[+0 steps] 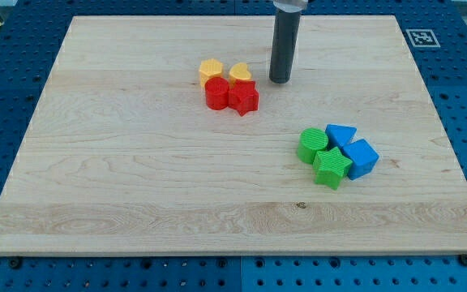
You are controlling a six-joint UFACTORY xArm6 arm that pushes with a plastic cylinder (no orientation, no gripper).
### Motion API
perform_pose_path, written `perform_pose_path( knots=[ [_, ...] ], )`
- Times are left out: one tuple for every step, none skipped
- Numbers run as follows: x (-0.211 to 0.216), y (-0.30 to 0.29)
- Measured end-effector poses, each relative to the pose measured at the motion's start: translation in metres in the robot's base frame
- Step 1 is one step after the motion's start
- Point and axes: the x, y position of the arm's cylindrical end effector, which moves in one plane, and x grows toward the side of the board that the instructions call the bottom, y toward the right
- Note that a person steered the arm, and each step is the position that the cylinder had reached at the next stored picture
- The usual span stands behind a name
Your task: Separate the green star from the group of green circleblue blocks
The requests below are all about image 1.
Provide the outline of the silver rod mount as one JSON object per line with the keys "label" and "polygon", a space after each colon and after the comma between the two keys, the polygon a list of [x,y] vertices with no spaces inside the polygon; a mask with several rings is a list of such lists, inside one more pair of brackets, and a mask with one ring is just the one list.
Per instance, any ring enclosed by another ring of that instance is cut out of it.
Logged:
{"label": "silver rod mount", "polygon": [[284,12],[304,11],[308,3],[308,0],[273,0],[273,5]]}

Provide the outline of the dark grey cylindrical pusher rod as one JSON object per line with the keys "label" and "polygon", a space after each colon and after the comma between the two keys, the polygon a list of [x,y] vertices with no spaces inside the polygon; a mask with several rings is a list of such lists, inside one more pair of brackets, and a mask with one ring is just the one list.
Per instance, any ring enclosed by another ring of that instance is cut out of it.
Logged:
{"label": "dark grey cylindrical pusher rod", "polygon": [[290,80],[301,15],[276,8],[269,68],[269,79],[275,84]]}

